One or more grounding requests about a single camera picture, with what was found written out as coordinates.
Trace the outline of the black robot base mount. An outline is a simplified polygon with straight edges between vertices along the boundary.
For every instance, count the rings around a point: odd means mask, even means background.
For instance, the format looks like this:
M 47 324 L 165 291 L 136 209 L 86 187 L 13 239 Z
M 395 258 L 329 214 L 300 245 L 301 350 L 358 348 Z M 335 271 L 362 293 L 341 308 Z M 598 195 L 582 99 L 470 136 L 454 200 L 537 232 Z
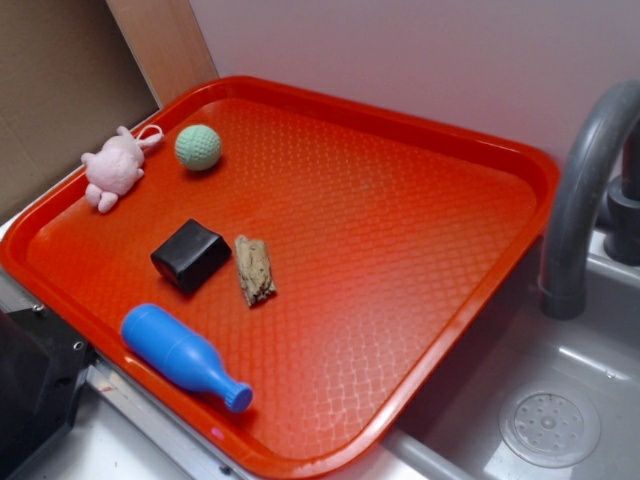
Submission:
M 19 476 L 74 426 L 92 349 L 49 309 L 1 314 L 1 477 Z

